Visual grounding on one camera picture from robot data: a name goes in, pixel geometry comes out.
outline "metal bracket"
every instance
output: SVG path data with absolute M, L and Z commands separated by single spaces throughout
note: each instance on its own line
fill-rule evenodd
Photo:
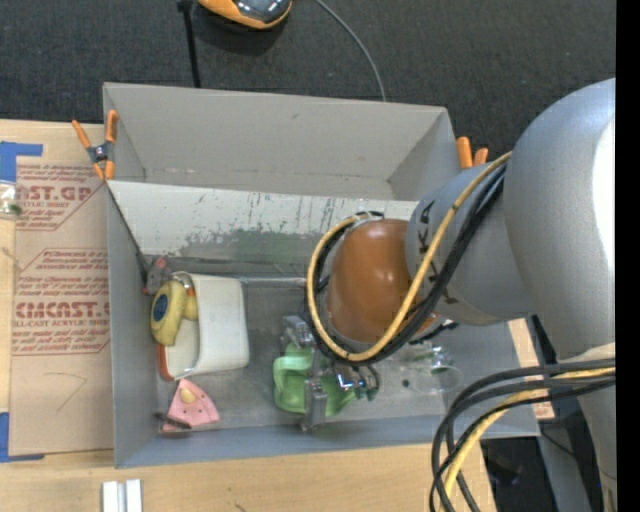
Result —
M 344 363 L 334 365 L 336 380 L 344 390 L 353 389 L 358 399 L 363 395 L 373 400 L 380 389 L 380 376 L 371 366 L 359 366 L 357 369 Z
M 142 481 L 102 483 L 102 512 L 142 512 Z
M 87 153 L 89 154 L 89 158 L 92 163 L 103 162 L 104 160 L 109 160 L 113 156 L 113 148 L 114 145 L 112 142 L 106 141 L 99 146 L 89 146 L 85 148 Z
M 286 347 L 293 343 L 298 348 L 309 348 L 313 346 L 315 338 L 309 329 L 309 325 L 297 315 L 285 316 L 282 318 L 283 335 L 281 343 Z
M 309 379 L 304 383 L 304 419 L 300 423 L 303 431 L 308 432 L 324 424 L 327 413 L 327 393 L 322 389 L 320 379 Z

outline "cardboard box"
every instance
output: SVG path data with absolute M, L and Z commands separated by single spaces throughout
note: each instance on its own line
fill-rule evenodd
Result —
M 459 172 L 446 110 L 126 84 L 105 84 L 104 109 L 120 116 L 107 200 L 116 466 L 430 441 L 450 397 L 413 392 L 401 355 L 376 365 L 374 400 L 312 432 L 275 406 L 272 366 L 322 234 L 360 210 L 408 219 Z M 174 270 L 243 283 L 249 364 L 193 378 L 219 411 L 211 430 L 161 432 L 176 383 L 159 376 L 152 298 L 141 292 L 141 262 L 158 255 Z M 519 366 L 506 324 L 460 326 L 438 342 L 464 383 Z M 535 433 L 522 409 L 487 435 Z

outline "small metal part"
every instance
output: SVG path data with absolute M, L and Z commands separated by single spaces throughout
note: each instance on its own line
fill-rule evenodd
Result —
M 142 512 L 142 481 L 103 482 L 101 488 L 102 512 Z
M 299 316 L 290 315 L 282 318 L 283 346 L 293 343 L 298 348 L 308 348 L 313 346 L 315 338 L 309 329 L 309 325 Z
M 309 376 L 314 379 L 319 379 L 327 372 L 326 360 L 318 349 L 313 351 L 313 359 L 311 360 L 311 369 L 309 370 Z
M 322 389 L 320 379 L 308 379 L 304 383 L 304 419 L 300 423 L 303 431 L 307 432 L 326 420 L 327 393 Z
M 333 369 L 338 385 L 345 391 L 353 390 L 358 399 L 364 395 L 368 400 L 373 400 L 380 389 L 380 377 L 371 366 L 354 368 L 336 363 Z
M 172 270 L 162 256 L 156 256 L 151 261 L 151 266 L 145 275 L 145 286 L 142 292 L 146 295 L 155 295 L 158 289 L 169 279 Z
M 107 155 L 109 153 L 111 147 L 111 143 L 105 143 L 102 146 L 96 146 L 95 148 L 95 158 L 96 160 L 105 160 L 107 159 Z

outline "green plastic toy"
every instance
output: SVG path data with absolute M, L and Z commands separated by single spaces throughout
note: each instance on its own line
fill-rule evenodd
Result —
M 305 381 L 313 361 L 313 349 L 287 345 L 283 356 L 273 362 L 276 406 L 284 411 L 304 414 Z M 344 390 L 333 375 L 321 377 L 322 389 L 327 393 L 326 416 L 335 416 L 356 398 L 353 390 Z

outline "cardboard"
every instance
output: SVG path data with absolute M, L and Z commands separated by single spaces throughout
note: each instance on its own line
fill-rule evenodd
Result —
M 86 130 L 104 141 L 102 125 Z M 3 256 L 15 270 L 9 454 L 110 448 L 106 187 L 70 123 L 1 121 L 0 139 L 44 146 L 18 157 L 24 213 Z
M 124 84 L 105 84 L 104 109 L 121 120 L 107 198 L 116 466 L 430 441 L 450 397 L 410 390 L 402 351 L 376 365 L 374 401 L 349 403 L 311 433 L 275 407 L 271 368 L 322 234 L 360 210 L 407 219 L 459 171 L 446 110 Z M 158 375 L 141 293 L 158 255 L 175 270 L 244 283 L 249 365 L 194 377 L 220 414 L 209 431 L 161 432 L 175 384 Z M 506 324 L 461 326 L 438 342 L 465 383 L 519 366 Z M 523 409 L 487 435 L 536 432 Z

